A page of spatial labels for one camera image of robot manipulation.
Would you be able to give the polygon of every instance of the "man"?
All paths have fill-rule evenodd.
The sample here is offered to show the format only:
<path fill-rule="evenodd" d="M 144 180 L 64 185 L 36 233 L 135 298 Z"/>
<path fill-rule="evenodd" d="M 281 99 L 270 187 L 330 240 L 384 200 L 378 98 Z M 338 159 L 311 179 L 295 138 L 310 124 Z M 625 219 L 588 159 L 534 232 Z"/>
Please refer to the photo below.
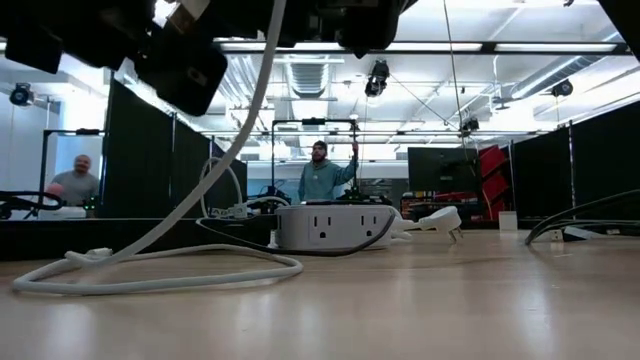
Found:
<path fill-rule="evenodd" d="M 353 143 L 353 157 L 346 168 L 327 160 L 327 144 L 317 141 L 313 144 L 311 162 L 304 166 L 298 195 L 300 201 L 333 200 L 333 188 L 351 180 L 358 168 L 358 143 Z"/>
<path fill-rule="evenodd" d="M 73 170 L 56 175 L 52 183 L 63 187 L 60 198 L 69 206 L 81 206 L 83 202 L 98 195 L 98 179 L 89 174 L 91 158 L 87 155 L 76 156 Z"/>

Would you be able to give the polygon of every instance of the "man in teal hoodie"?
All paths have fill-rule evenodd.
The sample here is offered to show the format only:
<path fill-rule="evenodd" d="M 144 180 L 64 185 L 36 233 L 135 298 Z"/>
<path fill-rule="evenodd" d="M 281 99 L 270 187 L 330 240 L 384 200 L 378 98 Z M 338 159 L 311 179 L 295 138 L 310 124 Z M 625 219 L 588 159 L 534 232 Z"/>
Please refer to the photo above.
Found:
<path fill-rule="evenodd" d="M 311 162 L 304 166 L 300 178 L 300 201 L 333 200 L 333 188 L 345 184 L 356 174 L 358 143 L 353 143 L 353 157 L 345 168 L 332 163 L 326 157 L 327 144 L 324 141 L 313 144 Z"/>

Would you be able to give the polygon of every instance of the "teal hoodie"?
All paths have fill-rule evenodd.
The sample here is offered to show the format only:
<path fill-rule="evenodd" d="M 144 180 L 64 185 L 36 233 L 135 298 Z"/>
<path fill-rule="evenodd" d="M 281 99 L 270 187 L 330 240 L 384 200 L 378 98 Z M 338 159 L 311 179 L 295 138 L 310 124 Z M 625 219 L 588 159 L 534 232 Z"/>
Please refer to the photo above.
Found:
<path fill-rule="evenodd" d="M 302 170 L 298 195 L 300 201 L 305 200 L 333 200 L 333 188 L 351 180 L 358 168 L 358 158 L 351 158 L 347 167 L 340 166 L 325 159 L 319 164 L 313 161 L 306 164 Z"/>

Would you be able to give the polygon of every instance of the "bald man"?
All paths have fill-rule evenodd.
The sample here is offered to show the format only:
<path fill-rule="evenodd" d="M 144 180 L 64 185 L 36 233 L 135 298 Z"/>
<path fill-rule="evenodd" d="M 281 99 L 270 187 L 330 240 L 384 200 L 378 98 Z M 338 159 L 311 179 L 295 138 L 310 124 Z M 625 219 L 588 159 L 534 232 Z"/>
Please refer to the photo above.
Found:
<path fill-rule="evenodd" d="M 73 170 L 56 175 L 52 183 L 64 188 L 60 198 L 69 206 L 81 206 L 98 195 L 98 179 L 89 174 L 91 158 L 87 155 L 76 156 Z"/>

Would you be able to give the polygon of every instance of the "wooden table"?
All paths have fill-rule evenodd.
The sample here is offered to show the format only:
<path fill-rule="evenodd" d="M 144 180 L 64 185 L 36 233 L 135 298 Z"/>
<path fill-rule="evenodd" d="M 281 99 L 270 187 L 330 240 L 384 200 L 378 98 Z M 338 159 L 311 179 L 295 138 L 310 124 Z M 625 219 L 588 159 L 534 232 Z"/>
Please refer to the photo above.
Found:
<path fill-rule="evenodd" d="M 415 235 L 343 259 L 302 258 L 275 284 L 103 297 L 14 294 L 41 263 L 0 264 L 0 359 L 637 359 L 640 239 L 522 245 L 524 234 Z M 59 281 L 267 268 L 191 256 Z"/>

